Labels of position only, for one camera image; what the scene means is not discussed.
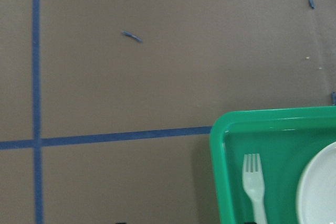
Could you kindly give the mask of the pale green plastic fork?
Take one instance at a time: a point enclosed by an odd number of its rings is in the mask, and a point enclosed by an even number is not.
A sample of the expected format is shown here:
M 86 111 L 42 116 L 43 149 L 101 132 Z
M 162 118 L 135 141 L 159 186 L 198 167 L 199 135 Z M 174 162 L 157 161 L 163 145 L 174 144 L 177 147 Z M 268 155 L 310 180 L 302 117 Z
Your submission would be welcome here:
M 259 153 L 245 154 L 242 167 L 243 189 L 249 197 L 255 223 L 267 224 L 264 196 L 265 182 Z

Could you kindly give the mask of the upper horizontal blue tape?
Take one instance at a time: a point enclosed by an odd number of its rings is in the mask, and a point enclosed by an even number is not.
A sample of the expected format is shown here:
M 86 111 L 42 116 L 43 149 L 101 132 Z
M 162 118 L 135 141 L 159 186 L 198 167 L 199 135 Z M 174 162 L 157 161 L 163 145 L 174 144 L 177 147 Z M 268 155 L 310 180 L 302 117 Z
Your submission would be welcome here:
M 42 147 L 49 147 L 49 146 L 62 146 L 62 145 L 142 140 L 142 139 L 162 138 L 162 137 L 204 135 L 204 134 L 209 134 L 211 131 L 211 128 L 212 128 L 211 126 L 199 126 L 199 127 L 186 127 L 186 128 L 178 128 L 178 129 L 163 129 L 163 130 L 149 130 L 149 131 L 122 132 L 122 133 L 109 133 L 109 134 L 52 137 L 52 138 L 41 139 L 40 144 Z

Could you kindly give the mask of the small blue tape scrap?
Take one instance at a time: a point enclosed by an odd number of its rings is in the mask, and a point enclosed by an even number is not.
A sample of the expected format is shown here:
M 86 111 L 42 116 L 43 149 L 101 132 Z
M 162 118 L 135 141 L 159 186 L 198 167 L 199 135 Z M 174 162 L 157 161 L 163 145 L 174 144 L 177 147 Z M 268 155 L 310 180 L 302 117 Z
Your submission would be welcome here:
M 130 37 L 130 38 L 136 40 L 136 41 L 139 42 L 139 43 L 143 43 L 143 40 L 142 40 L 140 37 L 138 37 L 137 35 L 135 35 L 135 34 L 129 32 L 129 31 L 123 31 L 122 34 L 123 34 L 124 36 Z

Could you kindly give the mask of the green plastic tray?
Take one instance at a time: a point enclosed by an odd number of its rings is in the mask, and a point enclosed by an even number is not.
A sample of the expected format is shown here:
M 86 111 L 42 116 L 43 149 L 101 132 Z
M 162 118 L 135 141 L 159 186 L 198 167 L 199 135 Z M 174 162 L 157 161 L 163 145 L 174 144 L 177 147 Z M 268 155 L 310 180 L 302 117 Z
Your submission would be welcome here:
M 249 223 L 253 207 L 243 189 L 244 155 L 259 154 L 269 223 L 297 223 L 296 194 L 310 160 L 335 142 L 335 107 L 235 111 L 210 133 L 219 219 Z

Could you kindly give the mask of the far left blue tape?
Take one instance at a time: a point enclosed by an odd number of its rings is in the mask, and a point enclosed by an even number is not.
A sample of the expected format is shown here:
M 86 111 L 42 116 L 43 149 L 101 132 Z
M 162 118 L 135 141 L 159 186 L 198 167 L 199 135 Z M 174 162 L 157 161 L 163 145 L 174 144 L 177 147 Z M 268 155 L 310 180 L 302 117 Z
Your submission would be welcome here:
M 32 94 L 35 223 L 44 222 L 40 101 L 40 0 L 32 0 Z

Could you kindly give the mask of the white round plate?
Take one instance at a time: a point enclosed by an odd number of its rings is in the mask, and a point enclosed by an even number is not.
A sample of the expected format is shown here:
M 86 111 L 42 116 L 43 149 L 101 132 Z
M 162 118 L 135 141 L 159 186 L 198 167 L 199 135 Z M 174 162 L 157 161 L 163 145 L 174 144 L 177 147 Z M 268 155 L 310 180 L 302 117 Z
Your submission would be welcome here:
M 296 194 L 299 223 L 335 223 L 335 142 L 306 165 Z

